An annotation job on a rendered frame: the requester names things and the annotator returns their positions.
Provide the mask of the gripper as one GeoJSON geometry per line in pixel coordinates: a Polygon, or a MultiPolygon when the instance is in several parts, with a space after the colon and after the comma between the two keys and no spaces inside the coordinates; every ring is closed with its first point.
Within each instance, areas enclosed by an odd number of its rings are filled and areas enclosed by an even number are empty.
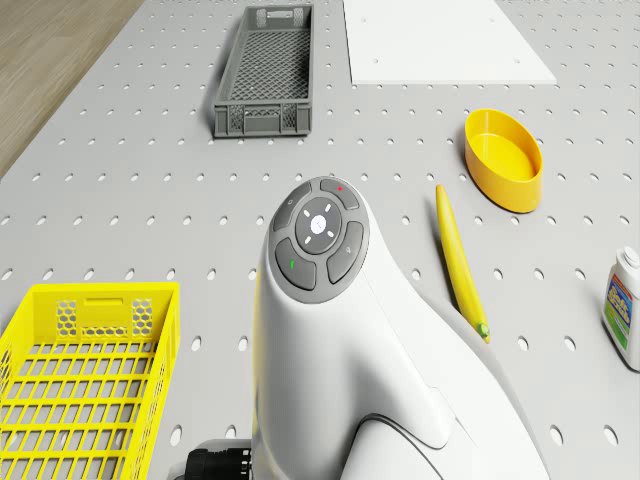
{"type": "Polygon", "coordinates": [[[169,480],[253,480],[251,441],[208,440],[169,469],[169,480]]]}

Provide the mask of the yellow basket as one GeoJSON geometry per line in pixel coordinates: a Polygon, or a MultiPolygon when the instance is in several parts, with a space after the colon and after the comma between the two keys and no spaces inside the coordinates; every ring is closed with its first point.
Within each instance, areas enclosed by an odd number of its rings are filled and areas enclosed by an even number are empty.
{"type": "Polygon", "coordinates": [[[0,480],[145,480],[179,344],[174,282],[30,288],[0,336],[0,480]]]}

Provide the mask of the banana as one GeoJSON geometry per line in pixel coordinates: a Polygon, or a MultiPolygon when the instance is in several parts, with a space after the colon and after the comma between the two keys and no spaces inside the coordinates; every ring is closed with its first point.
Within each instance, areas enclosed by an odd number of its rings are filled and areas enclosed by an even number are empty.
{"type": "Polygon", "coordinates": [[[466,260],[451,203],[441,184],[436,186],[436,209],[441,245],[460,313],[489,344],[488,320],[466,260]]]}

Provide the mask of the dark grey basket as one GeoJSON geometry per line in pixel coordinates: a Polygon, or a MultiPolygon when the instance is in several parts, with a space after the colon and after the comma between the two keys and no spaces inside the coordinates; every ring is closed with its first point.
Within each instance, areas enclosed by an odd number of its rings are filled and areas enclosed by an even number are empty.
{"type": "Polygon", "coordinates": [[[245,9],[214,105],[214,136],[307,135],[312,125],[311,4],[245,9]]]}

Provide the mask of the yellow bowl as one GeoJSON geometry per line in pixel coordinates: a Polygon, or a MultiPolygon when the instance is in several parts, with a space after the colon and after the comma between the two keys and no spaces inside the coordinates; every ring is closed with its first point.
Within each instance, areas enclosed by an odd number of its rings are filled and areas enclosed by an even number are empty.
{"type": "Polygon", "coordinates": [[[464,131],[466,165],[480,190],[509,211],[536,209],[542,197],[543,159],[529,131],[493,109],[471,112],[464,131]]]}

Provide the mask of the small white bottle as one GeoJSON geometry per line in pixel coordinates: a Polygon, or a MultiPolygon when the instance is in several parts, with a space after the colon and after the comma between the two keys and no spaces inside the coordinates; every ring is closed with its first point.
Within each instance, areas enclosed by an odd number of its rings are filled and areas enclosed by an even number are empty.
{"type": "Polygon", "coordinates": [[[629,246],[616,251],[602,320],[627,366],[640,373],[640,255],[629,246]]]}

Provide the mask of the white board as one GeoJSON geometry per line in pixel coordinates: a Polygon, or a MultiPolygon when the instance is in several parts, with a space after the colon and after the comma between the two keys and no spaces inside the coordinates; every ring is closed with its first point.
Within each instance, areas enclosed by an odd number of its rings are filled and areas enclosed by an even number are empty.
{"type": "Polygon", "coordinates": [[[356,84],[554,84],[493,0],[343,0],[356,84]]]}

